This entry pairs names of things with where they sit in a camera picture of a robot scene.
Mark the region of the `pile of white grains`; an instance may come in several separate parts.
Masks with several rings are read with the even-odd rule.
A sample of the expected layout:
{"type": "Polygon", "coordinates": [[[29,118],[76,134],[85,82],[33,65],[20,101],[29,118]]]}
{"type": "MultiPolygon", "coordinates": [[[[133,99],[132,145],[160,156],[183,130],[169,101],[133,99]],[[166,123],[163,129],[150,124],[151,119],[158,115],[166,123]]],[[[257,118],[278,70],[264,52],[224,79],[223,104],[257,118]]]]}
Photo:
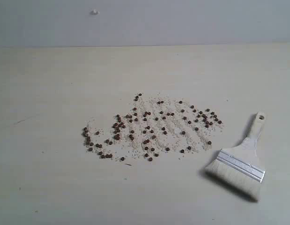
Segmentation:
{"type": "Polygon", "coordinates": [[[81,129],[83,146],[99,159],[152,162],[163,153],[199,153],[212,147],[224,123],[214,110],[199,109],[183,99],[138,93],[127,113],[117,113],[107,129],[90,120],[81,129]]]}

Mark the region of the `white wall knob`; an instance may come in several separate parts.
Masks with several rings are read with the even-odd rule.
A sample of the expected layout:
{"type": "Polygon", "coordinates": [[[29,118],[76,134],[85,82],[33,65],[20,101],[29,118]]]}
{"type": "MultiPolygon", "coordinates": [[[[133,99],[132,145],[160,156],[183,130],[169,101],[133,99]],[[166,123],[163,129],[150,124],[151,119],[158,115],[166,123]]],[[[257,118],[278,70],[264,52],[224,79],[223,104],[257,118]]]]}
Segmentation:
{"type": "Polygon", "coordinates": [[[90,12],[90,15],[98,15],[100,12],[97,11],[96,9],[93,9],[91,12],[90,12]]]}

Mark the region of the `white wide paint brush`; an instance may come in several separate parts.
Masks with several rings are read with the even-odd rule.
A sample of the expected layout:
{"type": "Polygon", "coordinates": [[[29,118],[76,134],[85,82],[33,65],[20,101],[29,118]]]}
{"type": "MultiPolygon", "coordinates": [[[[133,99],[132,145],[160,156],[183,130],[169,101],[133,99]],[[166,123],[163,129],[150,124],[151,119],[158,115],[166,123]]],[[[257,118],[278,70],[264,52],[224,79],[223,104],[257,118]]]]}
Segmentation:
{"type": "Polygon", "coordinates": [[[216,158],[205,167],[208,175],[255,202],[259,200],[266,173],[257,156],[257,145],[265,122],[265,113],[256,113],[246,138],[235,147],[221,149],[216,158]]]}

